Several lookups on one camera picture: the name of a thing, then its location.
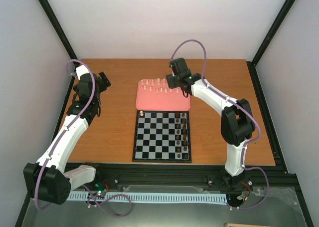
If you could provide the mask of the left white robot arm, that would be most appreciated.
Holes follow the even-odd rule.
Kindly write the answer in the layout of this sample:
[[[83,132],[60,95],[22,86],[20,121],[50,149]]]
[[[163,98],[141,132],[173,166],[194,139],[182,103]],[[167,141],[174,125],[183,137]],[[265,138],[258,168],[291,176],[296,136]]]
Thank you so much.
[[[96,75],[84,63],[74,73],[78,83],[73,86],[75,94],[62,127],[37,162],[28,163],[23,169],[27,190],[36,205],[39,201],[61,205],[71,191],[83,184],[96,189],[104,182],[104,176],[92,164],[65,171],[80,137],[101,114],[100,94],[111,85],[103,72]]]

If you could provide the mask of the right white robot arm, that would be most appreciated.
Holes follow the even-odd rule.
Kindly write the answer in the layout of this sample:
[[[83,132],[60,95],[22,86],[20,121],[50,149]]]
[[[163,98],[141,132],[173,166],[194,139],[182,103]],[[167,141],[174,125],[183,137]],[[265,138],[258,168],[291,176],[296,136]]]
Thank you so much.
[[[180,88],[185,97],[192,95],[213,108],[221,117],[221,135],[227,143],[224,185],[231,189],[241,182],[247,145],[255,131],[250,104],[237,100],[212,86],[199,73],[192,74],[183,58],[169,62],[172,73],[166,76],[169,88]]]

